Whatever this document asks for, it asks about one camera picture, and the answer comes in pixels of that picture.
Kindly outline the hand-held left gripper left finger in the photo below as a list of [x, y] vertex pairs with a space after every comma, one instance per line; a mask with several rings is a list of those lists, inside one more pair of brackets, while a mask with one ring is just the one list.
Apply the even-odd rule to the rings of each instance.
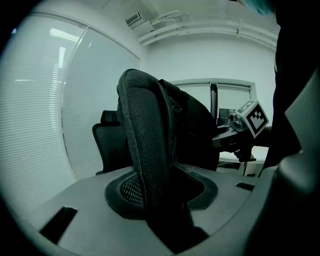
[[107, 185], [133, 170], [80, 179], [39, 207], [26, 219], [40, 230], [62, 207], [77, 210], [58, 245], [82, 256], [171, 256], [144, 220], [126, 219], [110, 208]]

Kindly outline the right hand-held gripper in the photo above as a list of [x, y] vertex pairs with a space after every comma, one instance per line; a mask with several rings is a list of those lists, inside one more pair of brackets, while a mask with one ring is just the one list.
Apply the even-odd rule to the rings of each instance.
[[219, 152], [234, 152], [241, 163], [255, 161], [252, 156], [254, 140], [268, 123], [259, 101], [249, 100], [229, 115], [228, 124], [217, 127], [212, 146]]

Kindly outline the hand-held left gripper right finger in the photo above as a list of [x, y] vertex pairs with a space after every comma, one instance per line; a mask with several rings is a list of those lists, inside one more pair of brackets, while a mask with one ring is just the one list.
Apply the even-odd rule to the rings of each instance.
[[266, 202], [275, 167], [259, 178], [220, 173], [183, 164], [182, 169], [212, 180], [218, 188], [211, 205], [192, 212], [194, 224], [209, 237], [197, 248], [245, 248]]

